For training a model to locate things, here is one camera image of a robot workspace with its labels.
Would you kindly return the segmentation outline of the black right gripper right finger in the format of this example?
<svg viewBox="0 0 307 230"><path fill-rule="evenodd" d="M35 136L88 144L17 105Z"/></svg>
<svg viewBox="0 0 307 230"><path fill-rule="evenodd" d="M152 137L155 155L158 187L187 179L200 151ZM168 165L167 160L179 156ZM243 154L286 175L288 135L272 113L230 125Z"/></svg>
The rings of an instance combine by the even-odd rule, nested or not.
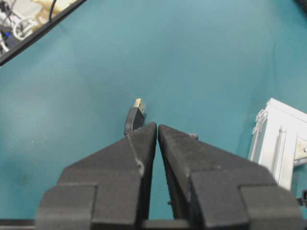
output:
<svg viewBox="0 0 307 230"><path fill-rule="evenodd" d="M267 168L160 125L158 141L174 213L204 230L300 230L295 197Z"/></svg>

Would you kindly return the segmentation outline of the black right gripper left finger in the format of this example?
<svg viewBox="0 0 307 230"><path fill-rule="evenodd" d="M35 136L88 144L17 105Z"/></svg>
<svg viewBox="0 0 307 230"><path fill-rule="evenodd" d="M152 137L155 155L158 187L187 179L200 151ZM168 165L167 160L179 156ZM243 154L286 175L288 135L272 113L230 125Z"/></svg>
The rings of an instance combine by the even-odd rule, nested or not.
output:
<svg viewBox="0 0 307 230"><path fill-rule="evenodd" d="M135 230L148 218L157 126L149 123L61 173L37 230Z"/></svg>

